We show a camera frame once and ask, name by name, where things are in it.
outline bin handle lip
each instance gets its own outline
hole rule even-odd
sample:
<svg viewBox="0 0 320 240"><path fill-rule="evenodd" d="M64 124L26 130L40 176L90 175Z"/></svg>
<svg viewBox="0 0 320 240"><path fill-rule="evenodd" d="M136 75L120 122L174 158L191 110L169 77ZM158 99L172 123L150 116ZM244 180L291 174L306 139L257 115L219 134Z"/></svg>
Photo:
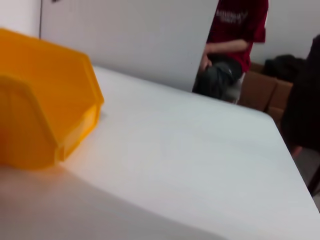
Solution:
<svg viewBox="0 0 320 240"><path fill-rule="evenodd" d="M43 130L45 132L45 135L53 144L55 144L56 147L59 147L57 138L49 126L47 116L43 111L41 111L41 106L39 104L39 101L35 97L32 88L24 81L22 81L21 77L15 76L13 74L0 74L0 84L1 83L15 86L16 89L21 89L27 95L28 99L31 101L31 107L34 110L36 117L39 119L40 123L44 128Z"/></svg>

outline yellow plastic bin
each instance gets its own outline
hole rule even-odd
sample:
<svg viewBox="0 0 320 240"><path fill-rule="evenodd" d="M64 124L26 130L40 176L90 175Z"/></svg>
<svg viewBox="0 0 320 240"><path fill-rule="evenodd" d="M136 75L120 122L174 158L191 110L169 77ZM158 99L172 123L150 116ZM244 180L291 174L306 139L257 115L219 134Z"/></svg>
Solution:
<svg viewBox="0 0 320 240"><path fill-rule="evenodd" d="M0 29L0 163L64 161L97 125L104 103L89 58Z"/></svg>

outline hand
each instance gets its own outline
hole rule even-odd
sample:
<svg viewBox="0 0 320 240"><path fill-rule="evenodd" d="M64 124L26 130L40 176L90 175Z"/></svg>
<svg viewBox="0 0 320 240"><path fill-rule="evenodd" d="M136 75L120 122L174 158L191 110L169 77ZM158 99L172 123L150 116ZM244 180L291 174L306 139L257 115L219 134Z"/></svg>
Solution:
<svg viewBox="0 0 320 240"><path fill-rule="evenodd" d="M199 73L204 72L208 67L211 66L212 62L209 60L207 53L204 52L199 66Z"/></svg>

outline dark jeans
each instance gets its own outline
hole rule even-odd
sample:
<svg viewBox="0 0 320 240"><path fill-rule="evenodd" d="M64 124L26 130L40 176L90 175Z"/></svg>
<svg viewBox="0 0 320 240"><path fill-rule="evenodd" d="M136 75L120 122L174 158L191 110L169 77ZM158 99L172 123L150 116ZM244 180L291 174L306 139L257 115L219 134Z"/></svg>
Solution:
<svg viewBox="0 0 320 240"><path fill-rule="evenodd" d="M220 54L208 56L212 66L196 77L193 93L224 100L227 88L242 76L242 67L234 59Z"/></svg>

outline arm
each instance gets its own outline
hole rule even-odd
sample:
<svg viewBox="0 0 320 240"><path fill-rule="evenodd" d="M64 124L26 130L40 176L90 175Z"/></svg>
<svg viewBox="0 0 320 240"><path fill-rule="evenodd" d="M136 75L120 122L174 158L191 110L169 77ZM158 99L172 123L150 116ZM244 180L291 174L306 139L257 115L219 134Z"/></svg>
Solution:
<svg viewBox="0 0 320 240"><path fill-rule="evenodd" d="M249 47L249 42L238 39L220 43L208 43L205 46L204 52L206 54L226 54L243 52Z"/></svg>

